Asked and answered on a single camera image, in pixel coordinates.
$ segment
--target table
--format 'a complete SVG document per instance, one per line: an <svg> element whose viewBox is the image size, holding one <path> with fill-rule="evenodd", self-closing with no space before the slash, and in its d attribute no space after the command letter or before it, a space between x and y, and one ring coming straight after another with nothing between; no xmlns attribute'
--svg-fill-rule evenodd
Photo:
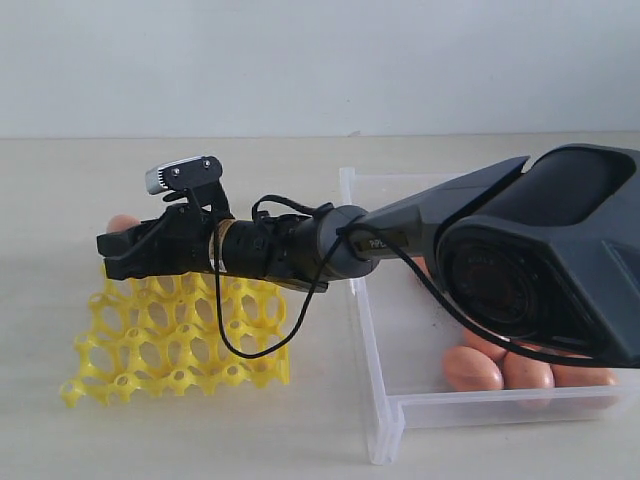
<svg viewBox="0 0 640 480"><path fill-rule="evenodd" d="M635 478L639 409L612 422L410 431L396 464L370 465L339 284L314 298L288 386L109 408L58 397L101 286L95 236L116 213L164 209L145 191L148 168L216 155L234 213L248 217L267 193L339 203L340 167L460 172L567 142L640 148L640 134L0 141L0 478ZM302 297L289 297L296 313Z"/></svg>

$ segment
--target egg tray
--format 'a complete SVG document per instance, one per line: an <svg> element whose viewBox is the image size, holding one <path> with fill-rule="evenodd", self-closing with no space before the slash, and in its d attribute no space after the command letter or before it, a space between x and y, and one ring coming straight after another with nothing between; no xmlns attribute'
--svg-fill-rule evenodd
<svg viewBox="0 0 640 480"><path fill-rule="evenodd" d="M212 275L117 282L102 274L103 291L89 299L91 327L74 340L79 368L60 389L68 407L83 396L103 405L128 403L137 390L182 396L197 386L212 395L220 384L289 384L287 346L246 360L222 343ZM280 287L232 277L222 277L220 286L225 333L238 350L263 350L283 338Z"/></svg>

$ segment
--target black wire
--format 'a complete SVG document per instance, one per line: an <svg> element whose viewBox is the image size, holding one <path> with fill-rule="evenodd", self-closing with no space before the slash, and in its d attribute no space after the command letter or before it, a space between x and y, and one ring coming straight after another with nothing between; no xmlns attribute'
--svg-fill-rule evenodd
<svg viewBox="0 0 640 480"><path fill-rule="evenodd" d="M494 343L504 348L505 350L508 350L515 354L518 354L524 357L529 357L533 360L538 360L545 363L554 363L556 365L565 365L565 366L572 366L572 367L590 367L590 368L605 368L605 367L611 366L607 363L599 362L591 358L561 357L559 355L550 355L542 352L537 352L534 350L530 350L526 347L521 347L520 345L517 345L515 343L505 341L498 336L492 335L491 333L487 332L485 329L477 326L475 323L468 320L463 314L460 313L460 311L455 306L453 306L450 302L448 302L447 299L444 297L444 295L442 295L438 290L438 288L433 284L433 282L429 280L429 278L422 271L422 269L406 253L404 253L397 244L395 244L393 241L387 238L386 235L384 235L379 229L372 227L370 225L356 223L348 227L345 227L343 229L344 234L342 237L344 238L345 235L348 235L356 231L364 231L367 233L371 233L375 235L378 240L381 240L382 242L384 242L387 245L387 247L389 247L389 249L393 251L393 253L395 253L398 257L400 257L411 268L411 270L414 271L414 273L418 276L422 284L427 288L427 290L429 290L429 293L433 295L433 297L438 301L438 303L440 303L440 305L442 305L444 309L455 320L457 320L464 327L466 327L468 330L471 330L473 333L475 333L479 337L491 343Z"/></svg>
<svg viewBox="0 0 640 480"><path fill-rule="evenodd" d="M316 209L306 207L304 205L301 205L285 197L281 197L278 195L266 195L254 204L251 211L253 221L257 225L264 226L264 224L262 223L262 219L258 215L258 207L260 203L267 202L267 201L280 203L282 205L288 206L293 210L296 210L304 215L313 215L314 212L316 211ZM307 310L309 308L313 295L315 294L315 291L318 287L318 283L320 281L320 277L322 276L322 272L324 268L326 267L327 263L331 260L331 258L335 254L340 244L342 242L347 242L348 236L351 233L356 231L371 233L372 235L375 236L376 239L384 242L391 251L393 251L400 259L402 259L404 263L406 263L411 268L411 270L413 270L413 272L417 275L417 277L420 279L422 284L427 288L429 293L431 293L431 295L438 301L438 303L440 303L440 305L442 305L442 307L462 326L464 326L474 334L478 335L480 338L483 338L484 340L487 340L488 342L498 345L504 348L505 350L513 352L517 355L528 357L533 360L538 360L544 363L565 365L565 366L572 366L572 367L589 367L589 368L611 367L610 364L600 362L592 358L562 357L559 355L551 355L551 354L546 354L539 351L534 351L526 347L521 347L520 345L517 345L513 342L505 341L496 335L492 335L491 333L487 332L485 329L479 327L472 321L468 320L454 305L452 305L449 301L447 301L444 295L440 293L438 288L433 284L433 282L431 282L431 280L429 280L429 278L422 271L422 269L404 251L402 251L402 249L397 244L395 244L392 240L387 238L387 236L384 235L379 229L370 225L358 224L358 223L353 223L351 225L343 227L336 232L337 238L334 241L334 243L331 245L331 248L329 249L329 251L323 257L322 261L320 262L320 265L318 266L318 269L313 278L313 281L311 282L307 296L305 297L305 301L302 305L302 309L300 311L298 319L294 327L291 329L291 332L283 340L281 340L277 344L261 352L244 353L236 349L231 344L224 329L224 320L222 315L222 300L220 295L220 291L221 291L220 289L220 237L218 233L217 220L214 220L213 256L214 256L214 270L215 270L214 274L215 274L215 284L216 284L216 307L218 310L218 328L220 330L220 336L222 338L222 342L229 349L229 351L231 351L231 353L233 353L238 357L250 360L250 359L256 359L256 358L269 355L270 353L273 353L276 350L279 350L280 348L284 347L287 343L289 343L298 333L298 331L300 330L300 327L302 327L302 323L304 321L305 315L307 313Z"/></svg>
<svg viewBox="0 0 640 480"><path fill-rule="evenodd" d="M305 301L302 304L302 309L300 310L300 315L298 316L298 320L296 321L295 325L291 329L291 332L289 332L289 334L280 342L276 343L275 345L261 352L244 353L236 349L231 344L224 330L224 320L222 318L222 300L220 295L220 291L221 291L220 290L220 237L218 233L217 224L214 225L214 229L213 229L213 259L214 260L213 261L214 261L214 270L215 270L214 276L215 276L215 283L216 283L216 308L218 310L218 329L220 330L220 337L222 338L222 342L229 349L229 351L240 358L252 360L252 359L261 358L266 355L269 355L270 353L273 353L276 350L279 350L280 348L284 347L287 343L289 343L291 340L293 340L293 337L295 337L295 335L298 333L298 330L300 330L300 327L302 327L302 322L304 321L304 317L307 314L307 309L311 304L311 299L316 291L316 288L318 288L318 283L320 282L320 276L322 275L322 271L326 267L329 260L331 260L331 257L333 257L334 253L336 252L336 250L338 249L342 241L343 239L338 237L335 240L335 242L333 242L333 245L331 245L331 248L329 249L327 254L324 256L322 261L320 262L320 266L318 267L316 275L311 282L309 292L307 293Z"/></svg>

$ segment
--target robotic arm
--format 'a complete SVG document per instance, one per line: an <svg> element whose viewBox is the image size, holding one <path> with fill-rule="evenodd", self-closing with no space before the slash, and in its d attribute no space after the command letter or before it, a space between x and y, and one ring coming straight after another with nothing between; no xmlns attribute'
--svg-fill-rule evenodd
<svg viewBox="0 0 640 480"><path fill-rule="evenodd" d="M372 212L267 195L251 220L238 220L220 162L190 158L147 172L147 191L167 193L164 214L100 235L98 251L112 279L201 272L307 292L282 344L314 293L399 257L456 320L509 351L557 364L640 368L640 225L632 220L640 208L640 152L567 145L525 171L528 159L496 163ZM272 217L260 209L264 202L295 213ZM430 278L411 260L417 256Z"/></svg>

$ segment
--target white wall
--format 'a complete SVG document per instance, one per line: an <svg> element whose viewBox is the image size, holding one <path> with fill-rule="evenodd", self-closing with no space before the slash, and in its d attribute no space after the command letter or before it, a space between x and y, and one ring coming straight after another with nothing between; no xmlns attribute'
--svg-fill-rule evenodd
<svg viewBox="0 0 640 480"><path fill-rule="evenodd" d="M640 130L638 0L4 0L0 136Z"/></svg>

